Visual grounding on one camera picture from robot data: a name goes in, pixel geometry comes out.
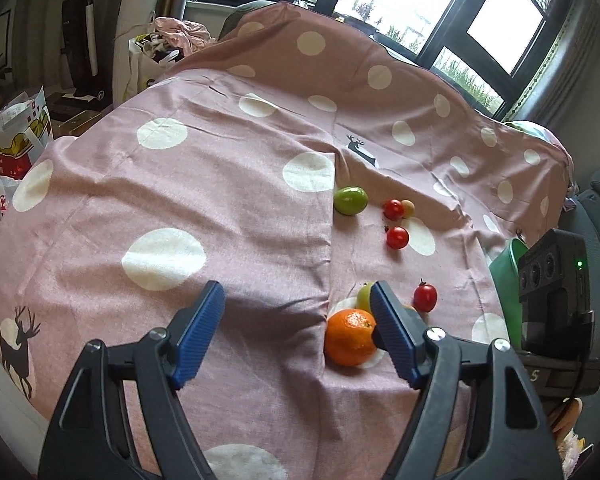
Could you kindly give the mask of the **green round fruit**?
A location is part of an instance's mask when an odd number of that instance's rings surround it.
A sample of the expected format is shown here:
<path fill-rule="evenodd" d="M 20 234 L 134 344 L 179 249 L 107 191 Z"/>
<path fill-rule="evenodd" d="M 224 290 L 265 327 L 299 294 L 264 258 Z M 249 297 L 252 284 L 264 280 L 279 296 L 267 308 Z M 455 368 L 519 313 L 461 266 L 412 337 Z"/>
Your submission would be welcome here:
<path fill-rule="evenodd" d="M 359 186 L 346 186 L 340 188 L 334 195 L 336 211 L 345 216 L 355 216 L 362 212 L 368 205 L 368 195 Z"/>

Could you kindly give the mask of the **red cherry tomato with stem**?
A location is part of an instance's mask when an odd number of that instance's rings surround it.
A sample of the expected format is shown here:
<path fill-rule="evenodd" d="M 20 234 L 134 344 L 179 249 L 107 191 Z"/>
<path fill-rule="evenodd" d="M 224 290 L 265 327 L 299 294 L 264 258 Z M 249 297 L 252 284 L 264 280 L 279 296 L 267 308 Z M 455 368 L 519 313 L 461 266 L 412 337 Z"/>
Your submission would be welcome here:
<path fill-rule="evenodd" d="M 412 307 L 422 313 L 429 313 L 436 307 L 438 292 L 434 285 L 421 280 L 414 290 Z"/>

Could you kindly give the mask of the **green plastic bowl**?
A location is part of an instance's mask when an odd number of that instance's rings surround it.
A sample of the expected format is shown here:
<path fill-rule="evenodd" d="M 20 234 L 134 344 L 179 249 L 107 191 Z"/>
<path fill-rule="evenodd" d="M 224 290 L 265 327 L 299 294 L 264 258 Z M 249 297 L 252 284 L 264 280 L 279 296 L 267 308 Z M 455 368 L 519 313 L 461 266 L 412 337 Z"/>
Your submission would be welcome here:
<path fill-rule="evenodd" d="M 522 324 L 518 260 L 526 252 L 528 252 L 528 246 L 519 238 L 512 238 L 489 266 L 503 311 L 509 340 L 516 350 L 521 349 Z"/>

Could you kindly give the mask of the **small green fruit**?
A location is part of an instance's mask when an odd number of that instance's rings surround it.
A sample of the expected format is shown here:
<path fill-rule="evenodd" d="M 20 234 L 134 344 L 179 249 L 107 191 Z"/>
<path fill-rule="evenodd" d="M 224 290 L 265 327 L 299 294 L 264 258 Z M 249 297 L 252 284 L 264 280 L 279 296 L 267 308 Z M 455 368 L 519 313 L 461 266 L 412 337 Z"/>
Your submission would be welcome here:
<path fill-rule="evenodd" d="M 367 313 L 372 313 L 370 306 L 370 292 L 374 286 L 374 282 L 365 283 L 356 294 L 356 308 Z"/>

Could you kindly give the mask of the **tan round fruit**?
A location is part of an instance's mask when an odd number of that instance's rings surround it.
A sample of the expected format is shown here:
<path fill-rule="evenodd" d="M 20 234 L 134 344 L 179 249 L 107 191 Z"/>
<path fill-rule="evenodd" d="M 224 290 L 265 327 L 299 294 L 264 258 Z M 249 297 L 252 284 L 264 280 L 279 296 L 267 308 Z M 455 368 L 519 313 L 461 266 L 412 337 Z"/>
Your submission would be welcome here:
<path fill-rule="evenodd" d="M 415 214 L 415 205 L 411 200 L 402 200 L 403 218 L 411 218 Z"/>

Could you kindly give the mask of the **printed paper shopping bag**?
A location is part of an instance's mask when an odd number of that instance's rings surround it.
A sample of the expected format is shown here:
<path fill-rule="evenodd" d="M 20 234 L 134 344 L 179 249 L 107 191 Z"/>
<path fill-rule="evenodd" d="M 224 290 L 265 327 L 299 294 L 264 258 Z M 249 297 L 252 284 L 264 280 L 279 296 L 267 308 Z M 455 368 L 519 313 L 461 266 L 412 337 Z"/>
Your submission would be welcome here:
<path fill-rule="evenodd" d="M 18 94 L 0 110 L 0 176 L 21 180 L 51 140 L 44 88 Z"/>

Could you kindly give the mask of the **pink polka dot cloth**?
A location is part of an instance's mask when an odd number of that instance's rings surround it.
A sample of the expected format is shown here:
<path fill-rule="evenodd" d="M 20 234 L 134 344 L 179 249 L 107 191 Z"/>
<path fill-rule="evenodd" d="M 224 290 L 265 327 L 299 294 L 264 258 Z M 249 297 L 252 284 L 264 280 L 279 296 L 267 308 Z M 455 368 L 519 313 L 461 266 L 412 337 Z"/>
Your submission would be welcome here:
<path fill-rule="evenodd" d="M 378 479 L 417 396 L 386 356 L 323 353 L 330 312 L 384 280 L 430 321 L 505 333 L 489 261 L 558 221 L 571 157 L 474 110 L 354 28 L 291 6 L 212 46 L 51 143 L 0 223 L 0 435 L 35 471 L 74 360 L 166 325 L 210 280 L 227 305 L 181 393 L 219 474 Z M 367 207 L 336 211 L 359 186 Z M 390 221 L 387 200 L 411 200 Z M 393 250 L 386 229 L 403 226 Z"/>

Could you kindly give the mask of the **pink crumpled clothes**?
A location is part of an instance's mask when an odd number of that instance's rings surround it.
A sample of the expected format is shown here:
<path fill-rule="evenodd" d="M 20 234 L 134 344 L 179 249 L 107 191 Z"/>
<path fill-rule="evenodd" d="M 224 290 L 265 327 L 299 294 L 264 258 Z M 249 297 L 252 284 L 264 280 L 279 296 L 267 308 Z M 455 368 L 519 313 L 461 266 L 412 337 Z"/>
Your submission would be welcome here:
<path fill-rule="evenodd" d="M 210 44 L 215 38 L 204 24 L 158 16 L 151 22 L 151 30 L 166 40 L 171 47 L 180 49 L 184 56 L 192 55 Z"/>

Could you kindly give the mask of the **black window frame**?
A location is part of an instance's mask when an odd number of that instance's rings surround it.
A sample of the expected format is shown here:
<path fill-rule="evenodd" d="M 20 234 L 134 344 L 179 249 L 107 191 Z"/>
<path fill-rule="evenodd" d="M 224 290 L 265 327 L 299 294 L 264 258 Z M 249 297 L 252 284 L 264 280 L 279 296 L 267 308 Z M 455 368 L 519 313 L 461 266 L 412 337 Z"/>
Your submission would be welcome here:
<path fill-rule="evenodd" d="M 240 6 L 256 0 L 194 0 Z M 331 16 L 504 118 L 539 73 L 573 0 L 268 0 Z"/>

